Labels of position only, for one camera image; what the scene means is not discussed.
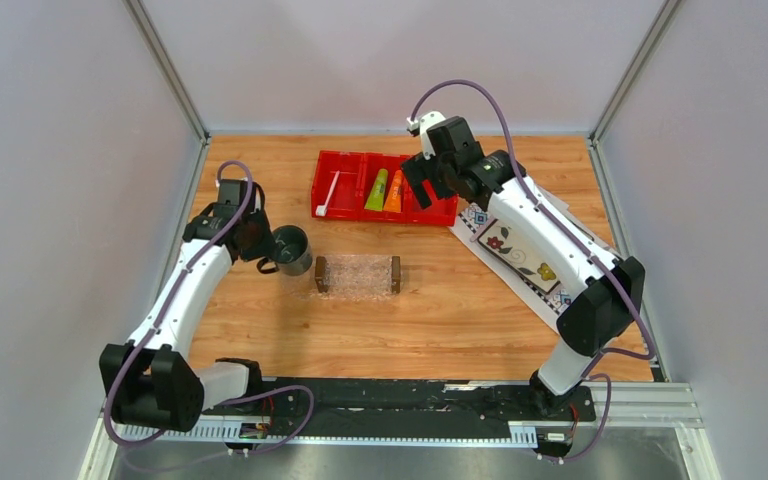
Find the dark grey mug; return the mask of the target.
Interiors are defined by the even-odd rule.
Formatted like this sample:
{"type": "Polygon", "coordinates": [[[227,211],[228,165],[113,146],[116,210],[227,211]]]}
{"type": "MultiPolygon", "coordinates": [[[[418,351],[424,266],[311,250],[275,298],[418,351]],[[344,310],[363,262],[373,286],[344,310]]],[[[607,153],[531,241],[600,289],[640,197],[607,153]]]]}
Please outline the dark grey mug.
{"type": "Polygon", "coordinates": [[[290,277],[305,274],[313,265],[311,246],[305,231],[296,225],[284,225],[272,233],[275,248],[269,258],[279,266],[278,273],[290,277]]]}

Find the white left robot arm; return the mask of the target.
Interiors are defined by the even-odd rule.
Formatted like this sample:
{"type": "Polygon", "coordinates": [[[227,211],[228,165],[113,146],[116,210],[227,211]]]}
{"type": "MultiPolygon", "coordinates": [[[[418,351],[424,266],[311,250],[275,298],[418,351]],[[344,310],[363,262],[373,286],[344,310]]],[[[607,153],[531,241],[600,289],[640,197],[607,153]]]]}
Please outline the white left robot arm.
{"type": "Polygon", "coordinates": [[[262,187],[221,180],[218,197],[186,225],[176,272],[143,322],[99,358],[109,425],[187,432],[201,413],[225,402],[243,415],[264,405],[257,362],[220,358],[192,368],[194,334],[215,289],[237,261],[267,256],[273,245],[262,187]]]}

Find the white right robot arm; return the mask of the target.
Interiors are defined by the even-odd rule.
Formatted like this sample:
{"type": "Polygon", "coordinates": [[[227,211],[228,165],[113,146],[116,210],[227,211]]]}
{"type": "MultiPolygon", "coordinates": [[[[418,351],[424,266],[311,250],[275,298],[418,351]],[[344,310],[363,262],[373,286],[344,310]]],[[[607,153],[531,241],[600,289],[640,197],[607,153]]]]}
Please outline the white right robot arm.
{"type": "Polygon", "coordinates": [[[531,380],[534,412],[558,417],[598,356],[638,318],[643,265],[588,238],[538,191],[511,147],[484,152],[464,118],[433,111],[408,120],[407,131],[421,144],[402,166],[420,205],[430,204],[427,186],[477,205],[528,241],[570,296],[556,322],[560,340],[531,380]]]}

